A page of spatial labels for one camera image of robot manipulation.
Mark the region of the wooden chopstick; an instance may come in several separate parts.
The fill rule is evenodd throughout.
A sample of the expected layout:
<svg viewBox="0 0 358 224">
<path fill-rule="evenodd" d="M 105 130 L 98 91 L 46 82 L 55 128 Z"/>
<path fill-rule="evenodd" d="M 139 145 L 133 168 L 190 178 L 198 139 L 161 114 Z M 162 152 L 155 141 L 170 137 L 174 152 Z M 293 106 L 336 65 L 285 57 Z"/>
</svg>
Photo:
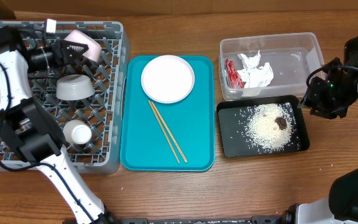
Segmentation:
<svg viewBox="0 0 358 224">
<path fill-rule="evenodd" d="M 181 156 L 181 158 L 183 159 L 184 163 L 187 163 L 187 162 L 188 162 L 188 159 L 186 158 L 184 152 L 182 151 L 181 147 L 179 146 L 177 140 L 175 139 L 174 135 L 172 134 L 170 128 L 168 127 L 167 123 L 165 122 L 163 116 L 160 114 L 160 112 L 159 112 L 159 110 L 158 110 L 158 108 L 156 107 L 156 105 L 155 105 L 154 102 L 153 102 L 153 104 L 154 104 L 154 106 L 155 106 L 155 109 L 157 110 L 157 114 L 159 115 L 159 117 L 160 117 L 160 119 L 161 119 L 161 121 L 162 121 L 163 127 L 165 128 L 165 130 L 166 130 L 166 132 L 167 132 L 167 134 L 168 134 L 168 137 L 169 137 L 169 139 L 170 139 L 170 141 L 171 141 L 171 143 L 172 143 L 172 145 L 173 145 L 173 148 L 174 148 L 176 154 L 177 154 L 177 155 L 179 154 L 179 155 Z"/>
<path fill-rule="evenodd" d="M 175 152 L 175 150 L 174 150 L 174 148 L 173 148 L 173 145 L 172 145 L 172 143 L 171 143 L 171 141 L 170 141 L 170 139 L 169 139 L 169 137 L 168 137 L 168 134 L 167 134 L 165 128 L 163 127 L 162 121 L 161 121 L 159 115 L 157 114 L 157 110 L 155 109 L 155 106 L 154 106 L 153 102 L 151 102 L 150 100 L 148 100 L 148 103 L 149 103 L 149 105 L 150 105 L 150 107 L 151 107 L 151 109 L 152 109 L 152 111 L 153 111 L 153 114 L 155 115 L 155 118 L 156 118 L 156 120 L 157 120 L 157 122 L 158 122 L 158 124 L 159 124 L 159 126 L 160 126 L 160 128 L 161 128 L 161 130 L 162 130 L 162 132 L 163 132 L 163 135 L 165 136 L 165 139 L 166 139 L 167 142 L 168 142 L 168 145 L 170 146 L 170 149 L 171 149 L 172 152 L 173 152 L 173 155 L 175 156 L 175 159 L 176 159 L 177 162 L 180 164 L 180 160 L 179 160 L 179 158 L 178 158 L 178 156 L 177 156 L 177 154 L 176 154 L 176 152 Z"/>
</svg>

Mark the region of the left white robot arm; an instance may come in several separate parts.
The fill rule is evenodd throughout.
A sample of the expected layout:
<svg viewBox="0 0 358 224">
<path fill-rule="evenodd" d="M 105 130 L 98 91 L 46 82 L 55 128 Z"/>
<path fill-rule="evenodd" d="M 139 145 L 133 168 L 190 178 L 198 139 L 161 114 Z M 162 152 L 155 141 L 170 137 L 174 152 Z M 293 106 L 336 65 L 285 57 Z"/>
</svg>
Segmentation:
<svg viewBox="0 0 358 224">
<path fill-rule="evenodd" d="M 45 27 L 7 25 L 0 28 L 0 139 L 27 167 L 41 171 L 71 208 L 77 223 L 119 223 L 85 184 L 69 160 L 65 136 L 56 119 L 30 90 L 28 75 L 59 69 L 85 57 L 98 62 L 102 47 L 96 39 L 73 30 L 53 43 L 31 49 L 24 34 L 46 41 L 56 34 L 54 20 Z"/>
</svg>

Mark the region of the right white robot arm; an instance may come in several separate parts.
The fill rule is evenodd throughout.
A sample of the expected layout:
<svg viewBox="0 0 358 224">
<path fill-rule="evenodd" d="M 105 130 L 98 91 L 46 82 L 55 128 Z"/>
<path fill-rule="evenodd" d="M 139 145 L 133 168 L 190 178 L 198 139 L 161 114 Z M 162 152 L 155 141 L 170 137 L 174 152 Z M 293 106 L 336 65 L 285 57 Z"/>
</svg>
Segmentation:
<svg viewBox="0 0 358 224">
<path fill-rule="evenodd" d="M 343 118 L 358 100 L 358 36 L 344 46 L 344 58 L 335 58 L 311 72 L 301 105 L 310 114 Z M 280 223 L 358 223 L 358 168 L 337 178 L 326 198 L 294 204 L 282 213 Z"/>
</svg>

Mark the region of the grey shallow bowl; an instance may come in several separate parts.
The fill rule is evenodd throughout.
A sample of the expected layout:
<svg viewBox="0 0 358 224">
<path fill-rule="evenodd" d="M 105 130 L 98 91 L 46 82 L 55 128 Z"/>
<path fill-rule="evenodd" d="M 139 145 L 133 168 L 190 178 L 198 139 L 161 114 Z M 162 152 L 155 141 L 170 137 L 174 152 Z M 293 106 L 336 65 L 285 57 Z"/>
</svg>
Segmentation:
<svg viewBox="0 0 358 224">
<path fill-rule="evenodd" d="M 56 97 L 59 100 L 82 100 L 94 94 L 94 86 L 86 75 L 67 75 L 57 81 Z"/>
</svg>

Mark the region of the white paper cup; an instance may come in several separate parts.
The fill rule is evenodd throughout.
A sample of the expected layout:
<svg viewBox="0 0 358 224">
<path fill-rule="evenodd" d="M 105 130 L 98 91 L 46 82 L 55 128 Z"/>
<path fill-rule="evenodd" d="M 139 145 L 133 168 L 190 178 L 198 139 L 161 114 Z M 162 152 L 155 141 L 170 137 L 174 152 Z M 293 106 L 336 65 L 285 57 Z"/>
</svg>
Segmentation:
<svg viewBox="0 0 358 224">
<path fill-rule="evenodd" d="M 86 144 L 91 140 L 91 129 L 80 120 L 67 122 L 63 127 L 63 134 L 66 142 L 70 144 Z"/>
</svg>

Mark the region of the brown food chunk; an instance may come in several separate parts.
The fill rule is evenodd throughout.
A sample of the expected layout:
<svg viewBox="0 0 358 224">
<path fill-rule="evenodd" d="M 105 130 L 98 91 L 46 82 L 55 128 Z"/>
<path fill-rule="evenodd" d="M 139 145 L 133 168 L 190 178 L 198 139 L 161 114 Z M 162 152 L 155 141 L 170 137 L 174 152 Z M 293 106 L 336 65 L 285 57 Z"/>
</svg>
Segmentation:
<svg viewBox="0 0 358 224">
<path fill-rule="evenodd" d="M 279 130 L 287 129 L 287 121 L 283 117 L 277 117 L 275 119 L 276 124 L 278 125 Z"/>
</svg>

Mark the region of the white napkin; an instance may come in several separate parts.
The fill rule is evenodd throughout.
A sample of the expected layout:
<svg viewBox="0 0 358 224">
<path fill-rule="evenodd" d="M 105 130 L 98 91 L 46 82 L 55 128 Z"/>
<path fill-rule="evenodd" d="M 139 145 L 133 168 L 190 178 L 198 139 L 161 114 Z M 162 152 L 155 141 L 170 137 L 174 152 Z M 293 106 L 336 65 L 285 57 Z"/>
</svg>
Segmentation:
<svg viewBox="0 0 358 224">
<path fill-rule="evenodd" d="M 243 69 L 237 70 L 245 88 L 266 87 L 273 80 L 274 74 L 271 65 L 265 62 L 260 65 L 260 51 L 253 57 L 240 53 L 237 55 L 242 63 Z"/>
</svg>

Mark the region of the pile of white rice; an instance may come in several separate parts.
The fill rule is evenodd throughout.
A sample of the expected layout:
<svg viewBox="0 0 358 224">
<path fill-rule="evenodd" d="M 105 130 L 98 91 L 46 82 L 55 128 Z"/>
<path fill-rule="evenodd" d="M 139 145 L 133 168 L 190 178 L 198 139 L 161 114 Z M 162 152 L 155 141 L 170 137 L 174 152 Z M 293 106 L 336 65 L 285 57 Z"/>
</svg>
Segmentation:
<svg viewBox="0 0 358 224">
<path fill-rule="evenodd" d="M 241 107 L 234 113 L 238 117 L 236 133 L 249 155 L 278 154 L 301 150 L 295 115 L 290 103 L 269 103 Z M 287 129 L 279 130 L 277 117 L 287 121 Z"/>
</svg>

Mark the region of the large white round plate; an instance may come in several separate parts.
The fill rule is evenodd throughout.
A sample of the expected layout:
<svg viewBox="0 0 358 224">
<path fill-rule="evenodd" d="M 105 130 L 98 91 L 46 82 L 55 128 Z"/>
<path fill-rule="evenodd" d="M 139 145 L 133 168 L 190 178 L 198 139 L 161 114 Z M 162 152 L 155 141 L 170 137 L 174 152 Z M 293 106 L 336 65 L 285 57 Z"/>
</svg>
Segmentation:
<svg viewBox="0 0 358 224">
<path fill-rule="evenodd" d="M 141 75 L 141 85 L 152 100 L 171 104 L 185 99 L 195 85 L 191 65 L 175 55 L 162 55 L 146 64 Z"/>
</svg>

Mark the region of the red snack wrapper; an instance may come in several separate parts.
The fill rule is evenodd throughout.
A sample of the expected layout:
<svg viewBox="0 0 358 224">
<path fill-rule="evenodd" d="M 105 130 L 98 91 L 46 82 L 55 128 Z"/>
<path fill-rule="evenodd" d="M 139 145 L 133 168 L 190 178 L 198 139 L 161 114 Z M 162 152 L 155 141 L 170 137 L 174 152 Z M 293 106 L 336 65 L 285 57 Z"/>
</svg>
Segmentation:
<svg viewBox="0 0 358 224">
<path fill-rule="evenodd" d="M 228 84 L 230 88 L 232 89 L 244 88 L 244 82 L 241 80 L 241 76 L 234 68 L 234 62 L 226 58 L 224 63 L 227 73 Z"/>
</svg>

